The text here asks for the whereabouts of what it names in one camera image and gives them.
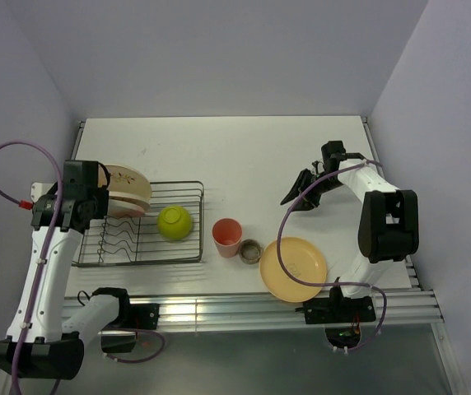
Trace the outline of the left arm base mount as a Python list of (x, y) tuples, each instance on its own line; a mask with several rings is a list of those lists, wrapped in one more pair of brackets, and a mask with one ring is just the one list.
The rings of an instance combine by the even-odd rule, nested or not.
[(121, 328), (121, 331), (101, 336), (101, 350), (108, 354), (131, 352), (140, 335), (135, 332), (124, 332), (124, 329), (155, 330), (158, 324), (159, 310), (160, 305), (156, 303), (132, 304), (124, 321), (110, 324), (111, 328)]

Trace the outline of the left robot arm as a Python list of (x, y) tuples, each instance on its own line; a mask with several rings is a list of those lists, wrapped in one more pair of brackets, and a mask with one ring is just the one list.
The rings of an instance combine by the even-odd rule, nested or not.
[(0, 369), (15, 379), (73, 379), (98, 332), (132, 320), (128, 292), (111, 287), (95, 290), (81, 310), (62, 318), (74, 255), (91, 222), (108, 212), (109, 184), (99, 180), (105, 171), (97, 161), (68, 160), (62, 181), (33, 204), (26, 283), (0, 341)]

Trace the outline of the yellow cream leaf plate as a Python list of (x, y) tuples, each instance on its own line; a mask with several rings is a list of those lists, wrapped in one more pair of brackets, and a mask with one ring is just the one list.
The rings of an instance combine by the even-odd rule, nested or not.
[(152, 197), (152, 186), (148, 179), (125, 165), (100, 166), (99, 186), (107, 186), (110, 198), (149, 202)]

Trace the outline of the lime green bowl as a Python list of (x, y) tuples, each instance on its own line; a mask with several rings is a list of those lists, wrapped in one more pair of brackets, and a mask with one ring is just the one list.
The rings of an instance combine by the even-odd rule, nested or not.
[(193, 219), (182, 206), (168, 206), (161, 210), (157, 217), (159, 233), (170, 240), (186, 238), (193, 229)]

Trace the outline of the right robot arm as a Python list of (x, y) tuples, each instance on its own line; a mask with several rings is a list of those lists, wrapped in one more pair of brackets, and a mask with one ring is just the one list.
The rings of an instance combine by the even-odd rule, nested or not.
[(302, 170), (281, 201), (289, 207), (277, 237), (282, 237), (292, 212), (317, 208), (324, 193), (345, 186), (358, 198), (359, 253), (350, 268), (332, 284), (341, 293), (328, 302), (330, 315), (344, 321), (356, 312), (355, 299), (368, 296), (393, 263), (417, 252), (418, 201), (413, 190), (397, 188), (385, 180), (377, 170), (379, 162), (359, 152), (348, 152), (341, 141), (325, 143), (321, 154), (322, 160), (315, 161), (312, 170)]

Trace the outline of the plain yellow bear plate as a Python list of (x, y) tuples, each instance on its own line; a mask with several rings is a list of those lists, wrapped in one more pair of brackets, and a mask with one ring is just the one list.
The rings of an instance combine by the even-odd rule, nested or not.
[[(325, 283), (327, 263), (323, 254), (310, 242), (286, 237), (281, 240), (281, 255), (285, 268), (298, 280)], [(262, 253), (259, 272), (268, 291), (289, 303), (305, 302), (315, 297), (320, 287), (305, 286), (293, 281), (283, 270), (277, 258), (277, 242), (272, 242)]]

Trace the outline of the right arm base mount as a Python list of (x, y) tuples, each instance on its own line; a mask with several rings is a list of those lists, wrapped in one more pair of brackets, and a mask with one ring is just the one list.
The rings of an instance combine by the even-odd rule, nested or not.
[(296, 312), (303, 313), (307, 325), (324, 325), (331, 348), (344, 353), (361, 345), (361, 324), (376, 320), (375, 307), (369, 296), (361, 299), (315, 298), (304, 302)]

